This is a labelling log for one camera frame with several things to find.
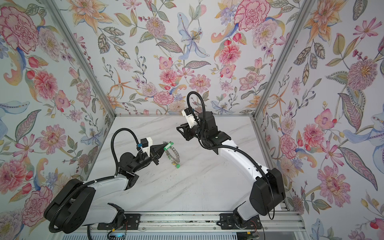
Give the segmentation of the green key tag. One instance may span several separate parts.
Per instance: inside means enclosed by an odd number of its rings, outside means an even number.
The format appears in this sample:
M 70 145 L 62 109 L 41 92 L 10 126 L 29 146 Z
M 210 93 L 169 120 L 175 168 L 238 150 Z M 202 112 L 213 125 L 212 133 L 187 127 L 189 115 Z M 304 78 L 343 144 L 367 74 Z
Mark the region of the green key tag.
M 164 150 L 167 151 L 173 144 L 174 144 L 173 142 L 167 143 L 167 145 L 164 146 Z

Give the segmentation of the round metal key organizer disc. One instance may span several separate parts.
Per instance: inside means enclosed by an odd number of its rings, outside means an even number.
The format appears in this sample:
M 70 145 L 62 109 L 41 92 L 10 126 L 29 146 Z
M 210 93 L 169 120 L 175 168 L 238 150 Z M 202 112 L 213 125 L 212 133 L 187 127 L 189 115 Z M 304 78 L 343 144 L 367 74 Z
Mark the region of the round metal key organizer disc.
M 165 154 L 175 167 L 177 164 L 180 164 L 180 155 L 175 149 L 174 145 L 172 145 L 167 151 L 165 151 Z

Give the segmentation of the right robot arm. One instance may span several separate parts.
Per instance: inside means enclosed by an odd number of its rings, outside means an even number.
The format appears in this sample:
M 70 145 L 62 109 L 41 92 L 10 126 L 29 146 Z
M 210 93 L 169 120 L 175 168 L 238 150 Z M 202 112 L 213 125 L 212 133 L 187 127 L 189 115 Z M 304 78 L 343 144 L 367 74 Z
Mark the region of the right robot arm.
M 244 223 L 257 215 L 266 216 L 274 212 L 275 207 L 286 198 L 282 173 L 257 163 L 228 134 L 218 130 L 212 112 L 196 116 L 191 108 L 187 108 L 182 115 L 187 123 L 177 127 L 177 131 L 186 141 L 198 139 L 204 149 L 214 151 L 233 163 L 252 183 L 249 199 L 233 211 L 234 220 Z

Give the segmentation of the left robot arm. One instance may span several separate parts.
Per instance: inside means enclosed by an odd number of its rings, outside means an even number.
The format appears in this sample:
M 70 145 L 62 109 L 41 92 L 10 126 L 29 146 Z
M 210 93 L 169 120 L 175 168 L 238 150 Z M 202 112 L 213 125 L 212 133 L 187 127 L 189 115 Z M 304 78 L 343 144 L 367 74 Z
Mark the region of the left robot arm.
M 136 171 L 150 163 L 158 164 L 164 152 L 172 142 L 151 146 L 147 151 L 136 156 L 125 153 L 118 163 L 118 174 L 87 183 L 77 179 L 70 180 L 44 211 L 44 218 L 50 222 L 51 233 L 69 234 L 82 226 L 106 224 L 116 229 L 125 224 L 125 210 L 112 200 L 103 202 L 117 192 L 131 189 L 139 176 Z

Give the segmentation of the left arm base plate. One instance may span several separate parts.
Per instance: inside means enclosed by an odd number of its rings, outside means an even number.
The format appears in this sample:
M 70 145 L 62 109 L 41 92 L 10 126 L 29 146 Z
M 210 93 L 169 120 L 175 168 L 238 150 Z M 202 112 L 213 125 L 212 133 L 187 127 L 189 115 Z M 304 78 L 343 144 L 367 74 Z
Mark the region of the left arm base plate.
M 111 223 L 100 223 L 97 230 L 138 230 L 141 214 L 124 214 Z

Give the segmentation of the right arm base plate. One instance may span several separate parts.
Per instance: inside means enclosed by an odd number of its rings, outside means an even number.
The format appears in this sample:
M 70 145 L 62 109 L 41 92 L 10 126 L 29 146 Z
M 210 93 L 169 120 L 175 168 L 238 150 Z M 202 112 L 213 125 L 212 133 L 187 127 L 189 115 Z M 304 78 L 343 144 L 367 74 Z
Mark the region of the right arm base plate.
M 222 230 L 261 230 L 262 224 L 260 222 L 259 215 L 250 218 L 249 220 L 243 220 L 237 214 L 220 214 L 219 221 L 216 222 Z

